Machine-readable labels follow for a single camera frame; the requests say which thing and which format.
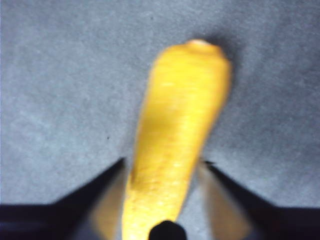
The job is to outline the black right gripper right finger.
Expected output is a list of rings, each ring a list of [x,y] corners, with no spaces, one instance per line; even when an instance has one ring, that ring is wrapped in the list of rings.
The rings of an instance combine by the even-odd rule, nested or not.
[[[199,162],[206,214],[215,240],[318,240],[319,208],[281,207]]]

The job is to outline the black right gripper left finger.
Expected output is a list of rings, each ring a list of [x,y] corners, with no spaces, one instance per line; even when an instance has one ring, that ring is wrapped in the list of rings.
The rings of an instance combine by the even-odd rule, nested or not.
[[[75,191],[49,204],[1,204],[2,240],[111,240],[126,180],[119,158]]]

